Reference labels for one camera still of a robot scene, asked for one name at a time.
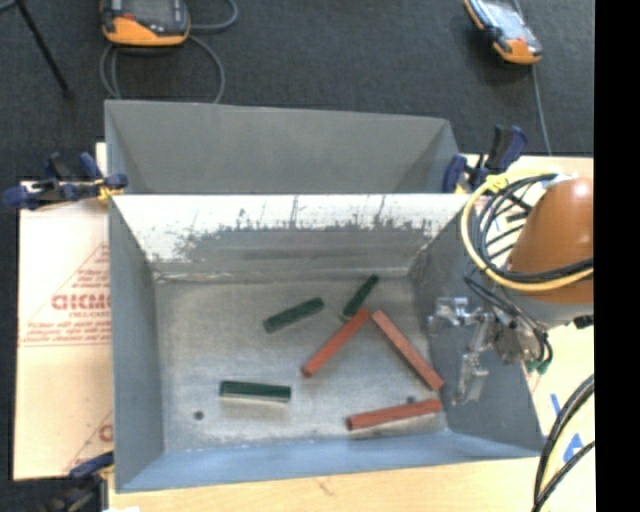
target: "wooden block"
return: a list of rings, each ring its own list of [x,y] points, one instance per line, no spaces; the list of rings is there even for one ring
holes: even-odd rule
[[[349,430],[357,430],[360,428],[373,427],[375,425],[381,425],[382,423],[413,418],[415,416],[431,414],[441,410],[442,403],[440,400],[436,398],[423,400],[412,404],[398,405],[396,407],[388,407],[377,411],[355,414],[347,418],[347,428]]]
[[[311,377],[320,370],[369,318],[371,318],[371,312],[367,308],[361,308],[353,315],[351,320],[344,324],[340,330],[304,364],[302,367],[303,375]]]
[[[371,318],[431,389],[438,390],[444,385],[440,375],[424,360],[411,342],[383,311],[376,311]]]

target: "black cable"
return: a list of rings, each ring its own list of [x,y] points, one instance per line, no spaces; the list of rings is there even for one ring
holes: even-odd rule
[[[223,30],[228,29],[232,25],[234,25],[238,21],[238,6],[234,2],[234,0],[225,0],[229,7],[231,7],[231,16],[222,22],[222,23],[211,23],[205,25],[194,25],[191,24],[191,32],[221,32]]]
[[[549,464],[549,458],[551,456],[551,453],[553,452],[553,449],[555,448],[560,434],[565,429],[571,418],[575,416],[578,410],[580,410],[580,408],[585,404],[589,397],[594,394],[594,392],[595,376],[592,374],[587,377],[571,394],[571,396],[567,399],[565,405],[558,413],[558,416],[556,417],[553,426],[551,427],[551,431],[549,432],[549,436],[547,437],[547,441],[545,442],[542,448],[542,452],[540,453],[540,462],[536,471],[536,479],[534,484],[534,503],[537,503],[539,500],[539,496],[541,494],[542,479],[544,478],[544,473],[547,469],[547,465]]]
[[[534,503],[531,512],[540,512],[542,507],[547,502],[547,500],[551,497],[553,492],[556,490],[560,482],[564,479],[565,476],[569,474],[569,471],[573,469],[573,467],[584,458],[587,453],[589,453],[593,448],[595,448],[596,442],[591,441],[590,443],[583,446],[573,457],[569,459],[569,461],[560,468],[560,470],[553,475],[553,478],[549,481],[547,487],[545,487],[543,493],[538,497],[537,501]]]
[[[190,41],[193,41],[196,45],[202,48],[202,50],[204,50],[204,52],[209,56],[209,58],[215,64],[216,71],[218,74],[218,88],[217,88],[218,90],[212,103],[219,103],[220,99],[224,94],[224,90],[226,88],[226,76],[225,76],[225,71],[224,71],[224,66],[222,64],[222,61],[220,60],[218,55],[213,51],[213,49],[211,49],[211,47],[208,46],[202,39],[193,35],[188,36],[187,39]],[[148,49],[144,52],[139,52],[140,49],[126,49],[126,50],[132,55],[152,56],[152,55],[157,55],[157,51],[159,49],[157,48]],[[108,43],[104,51],[102,52],[102,56],[100,58],[100,64],[99,64],[100,80],[102,81],[102,85],[106,89],[107,93],[111,97],[116,99],[122,99],[123,97],[120,91],[120,85],[119,85],[118,73],[117,73],[117,59],[120,51],[121,49],[119,47],[113,45],[112,43]],[[107,63],[109,64],[109,68],[110,68],[110,71],[109,71],[110,76],[107,75],[107,71],[106,71]]]
[[[505,279],[520,283],[539,283],[575,274],[593,266],[593,258],[587,258],[578,262],[571,263],[569,265],[565,265],[563,267],[545,270],[542,272],[515,272],[500,268],[495,263],[493,263],[492,260],[500,253],[495,253],[493,255],[490,255],[488,253],[487,247],[490,244],[487,243],[486,238],[492,223],[498,217],[498,213],[496,212],[499,212],[499,214],[504,214],[511,208],[511,205],[507,205],[506,207],[501,209],[502,205],[507,201],[511,201],[512,204],[514,202],[522,202],[523,196],[518,197],[516,195],[521,189],[526,187],[528,190],[533,184],[552,179],[555,176],[555,174],[533,176],[508,184],[504,189],[500,191],[499,194],[493,194],[492,196],[487,198],[486,204],[477,216],[475,225],[470,225],[469,233],[474,248],[485,263],[486,267],[493,271],[495,274]]]
[[[517,13],[522,19],[524,19],[524,13],[520,7],[518,0],[511,0],[511,3]],[[540,132],[542,133],[542,140],[547,152],[547,156],[551,156],[551,144],[549,143],[549,135],[547,134],[547,123],[544,120],[544,111],[542,109],[542,102],[540,101],[540,84],[538,82],[538,74],[536,73],[536,66],[530,66],[531,83],[533,84],[533,98],[535,102],[536,114],[538,116],[538,124],[540,125]]]

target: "orange device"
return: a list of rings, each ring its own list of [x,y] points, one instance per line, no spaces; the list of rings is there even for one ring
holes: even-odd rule
[[[505,61],[534,64],[542,58],[542,46],[515,5],[505,0],[464,0],[464,7]]]
[[[102,32],[113,44],[163,47],[189,36],[189,11],[183,0],[102,0]]]

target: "gray carpet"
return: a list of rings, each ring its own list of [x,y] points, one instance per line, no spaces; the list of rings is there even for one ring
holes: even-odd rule
[[[224,65],[221,103],[403,113],[451,122],[461,151],[488,151],[496,124],[517,125],[526,152],[593,156],[595,0],[523,1],[545,56],[533,69],[505,65],[468,20],[462,2],[237,0],[227,31],[202,35]],[[189,0],[196,23],[228,14],[221,0]],[[77,156],[103,137],[107,98],[98,0],[27,0],[74,92],[64,99],[15,8],[0,11],[0,190],[42,177],[59,151]],[[121,55],[125,97],[211,101],[216,68],[201,48],[158,58]],[[547,140],[540,123],[543,113]],[[17,220],[0,216],[0,510],[29,510],[68,488],[60,480],[11,482],[15,391]],[[41,272],[52,272],[43,254]]]

